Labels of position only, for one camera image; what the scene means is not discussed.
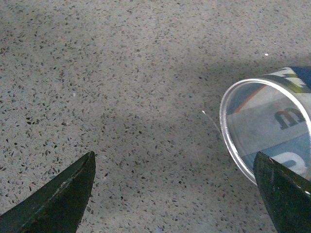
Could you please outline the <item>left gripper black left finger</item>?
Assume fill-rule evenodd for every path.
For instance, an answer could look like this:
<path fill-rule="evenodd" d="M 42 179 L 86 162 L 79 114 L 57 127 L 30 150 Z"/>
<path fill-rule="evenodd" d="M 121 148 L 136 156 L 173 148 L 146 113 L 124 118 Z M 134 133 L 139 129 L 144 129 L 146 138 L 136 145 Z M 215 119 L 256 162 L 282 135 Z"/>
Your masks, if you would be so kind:
<path fill-rule="evenodd" d="M 0 216 L 2 233 L 75 233 L 91 195 L 95 153 L 80 159 Z"/>

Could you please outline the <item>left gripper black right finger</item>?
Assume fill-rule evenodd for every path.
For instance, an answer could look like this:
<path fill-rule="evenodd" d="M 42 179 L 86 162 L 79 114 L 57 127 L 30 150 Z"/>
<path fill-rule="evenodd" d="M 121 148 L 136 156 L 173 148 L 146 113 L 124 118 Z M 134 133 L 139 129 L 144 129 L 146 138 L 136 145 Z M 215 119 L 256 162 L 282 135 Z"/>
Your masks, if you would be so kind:
<path fill-rule="evenodd" d="M 260 195 L 278 233 L 311 231 L 311 182 L 262 152 L 253 166 Z"/>

